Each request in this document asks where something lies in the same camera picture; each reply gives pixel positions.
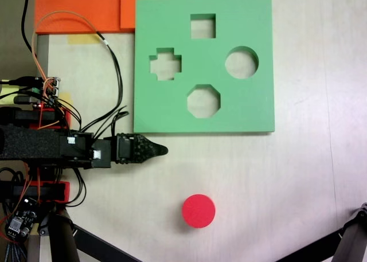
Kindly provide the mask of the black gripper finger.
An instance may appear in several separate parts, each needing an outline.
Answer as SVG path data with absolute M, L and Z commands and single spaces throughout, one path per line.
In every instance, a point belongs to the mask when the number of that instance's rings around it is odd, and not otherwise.
M 141 134 L 132 135 L 131 163 L 143 163 L 151 158 L 168 154 L 166 146 L 154 143 Z

